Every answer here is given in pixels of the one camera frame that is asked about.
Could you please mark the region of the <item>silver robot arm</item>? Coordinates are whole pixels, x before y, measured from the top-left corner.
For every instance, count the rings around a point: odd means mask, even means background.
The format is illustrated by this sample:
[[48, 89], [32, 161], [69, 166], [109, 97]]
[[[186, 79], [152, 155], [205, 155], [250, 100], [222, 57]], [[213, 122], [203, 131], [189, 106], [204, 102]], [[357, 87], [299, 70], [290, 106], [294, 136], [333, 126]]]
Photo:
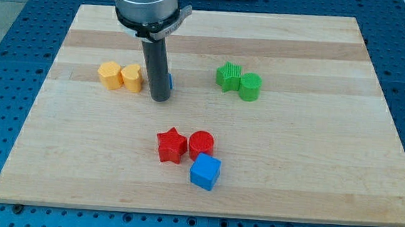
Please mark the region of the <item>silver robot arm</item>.
[[192, 13], [179, 0], [114, 0], [116, 16], [132, 37], [142, 42], [151, 98], [157, 102], [170, 98], [172, 83], [168, 70], [165, 37], [171, 35]]

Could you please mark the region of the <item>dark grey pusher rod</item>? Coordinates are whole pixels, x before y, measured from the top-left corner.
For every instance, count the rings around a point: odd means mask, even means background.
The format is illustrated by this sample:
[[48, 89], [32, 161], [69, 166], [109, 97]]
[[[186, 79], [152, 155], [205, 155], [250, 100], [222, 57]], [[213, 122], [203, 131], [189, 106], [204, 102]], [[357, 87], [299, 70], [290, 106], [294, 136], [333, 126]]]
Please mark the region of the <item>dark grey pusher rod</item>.
[[151, 98], [157, 102], [167, 101], [171, 84], [165, 39], [143, 41], [142, 47]]

